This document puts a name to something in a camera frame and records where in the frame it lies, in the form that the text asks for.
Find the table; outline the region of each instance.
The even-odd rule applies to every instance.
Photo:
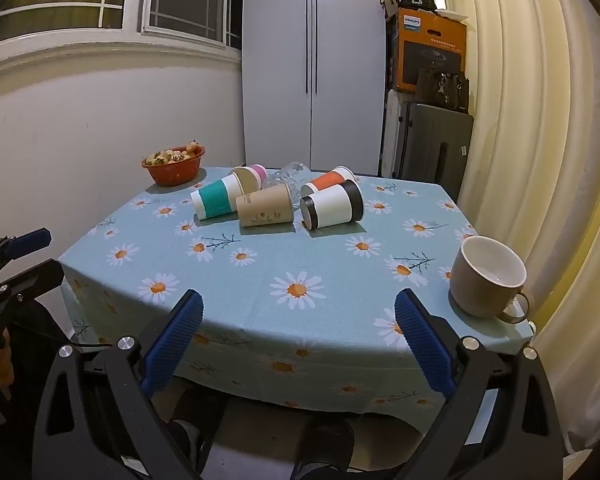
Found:
[[[451,265],[475,231],[440,186],[361,176],[364,218],[316,232],[299,211],[293,224],[257,228],[240,228],[235,214],[199,221],[190,192],[228,173],[150,187],[62,255],[78,339],[137,335],[193,288],[204,321],[178,375],[292,408],[387,413],[424,432],[443,397],[395,323],[400,290],[490,349],[516,352],[531,337],[526,322],[450,304]]]

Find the white cabinet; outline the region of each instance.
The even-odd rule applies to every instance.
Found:
[[[376,174],[384,102],[379,0],[244,0],[247,163]]]

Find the mug handle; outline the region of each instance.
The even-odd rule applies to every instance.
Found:
[[[534,311],[534,299],[531,293],[520,290],[516,296],[522,296],[526,300],[526,309],[524,309],[524,314],[522,316],[512,316],[511,314],[507,314],[506,312],[502,311],[496,316],[499,320],[504,321],[505,323],[517,324],[526,319],[529,311]]]

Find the beige mug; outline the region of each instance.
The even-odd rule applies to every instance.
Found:
[[[533,310],[531,295],[522,290],[525,280],[525,264],[512,249],[492,238],[471,236],[465,238],[456,255],[449,288],[466,313],[515,324]],[[505,312],[517,295],[526,300],[522,316]]]

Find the person's hand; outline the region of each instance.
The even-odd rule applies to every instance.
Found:
[[[3,333],[7,345],[0,350],[0,386],[9,386],[13,384],[13,365],[11,364],[11,346],[7,330]]]

